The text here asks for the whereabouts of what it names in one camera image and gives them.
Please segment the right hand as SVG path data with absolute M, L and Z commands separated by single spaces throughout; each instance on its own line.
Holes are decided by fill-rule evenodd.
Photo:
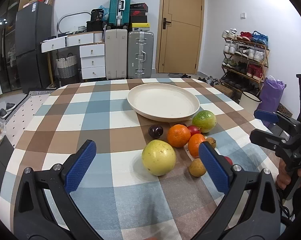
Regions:
M 285 189 L 286 186 L 291 182 L 291 177 L 290 175 L 287 173 L 287 171 L 285 170 L 286 168 L 286 164 L 283 161 L 283 159 L 280 159 L 279 162 L 279 174 L 276 178 L 276 183 L 279 186 L 279 188 L 281 189 Z M 298 170 L 298 176 L 301 177 L 301 169 Z

